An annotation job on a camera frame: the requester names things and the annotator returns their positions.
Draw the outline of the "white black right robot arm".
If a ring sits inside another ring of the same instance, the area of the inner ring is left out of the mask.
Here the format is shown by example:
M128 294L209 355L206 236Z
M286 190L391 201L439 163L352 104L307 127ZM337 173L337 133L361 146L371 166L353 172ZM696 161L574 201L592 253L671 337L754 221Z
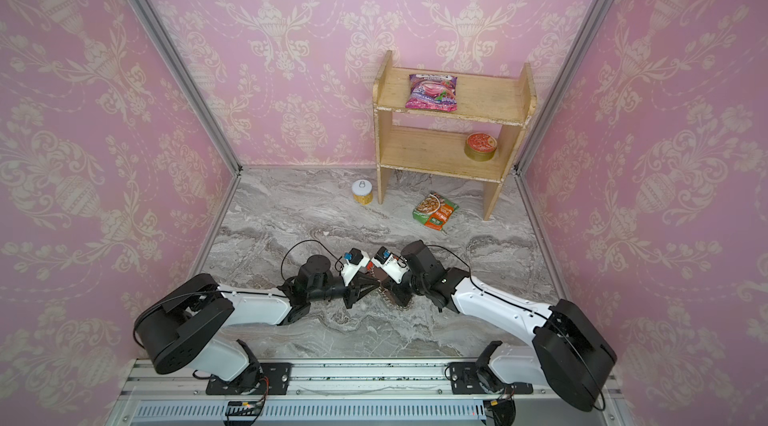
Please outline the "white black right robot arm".
M549 387L584 412L602 411L603 394L617 354L581 308L567 299L554 305L522 299L476 278L468 262L445 267L418 240L400 255L382 247L372 264L384 271L383 287L405 306L414 296L439 310L483 320L530 346Z

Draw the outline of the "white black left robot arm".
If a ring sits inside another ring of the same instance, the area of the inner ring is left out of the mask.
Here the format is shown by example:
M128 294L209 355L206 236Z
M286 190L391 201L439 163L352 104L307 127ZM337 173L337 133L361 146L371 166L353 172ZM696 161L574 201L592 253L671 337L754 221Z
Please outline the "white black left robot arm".
M256 372L259 363L245 341L226 341L221 330L290 325L321 301L341 300L350 309L379 286L363 267L333 273L330 260L322 255L309 257L294 276L269 290L233 289L200 273L140 313L133 339L158 374L192 368L232 382Z

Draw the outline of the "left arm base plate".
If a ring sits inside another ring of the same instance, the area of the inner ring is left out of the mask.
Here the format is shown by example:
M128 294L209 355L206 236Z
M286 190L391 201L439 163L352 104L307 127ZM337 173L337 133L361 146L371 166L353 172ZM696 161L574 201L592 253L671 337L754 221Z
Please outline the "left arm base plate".
M290 385L292 369L293 364L290 362L266 362L259 366L249 366L232 381L213 376L205 392L210 396L284 396Z

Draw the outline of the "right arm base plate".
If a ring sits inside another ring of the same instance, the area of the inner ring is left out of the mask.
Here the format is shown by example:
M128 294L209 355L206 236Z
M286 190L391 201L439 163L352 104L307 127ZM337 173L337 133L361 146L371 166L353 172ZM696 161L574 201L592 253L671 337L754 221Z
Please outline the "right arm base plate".
M503 383L489 368L478 367L474 362L450 362L444 374L454 395L511 395L514 387Z

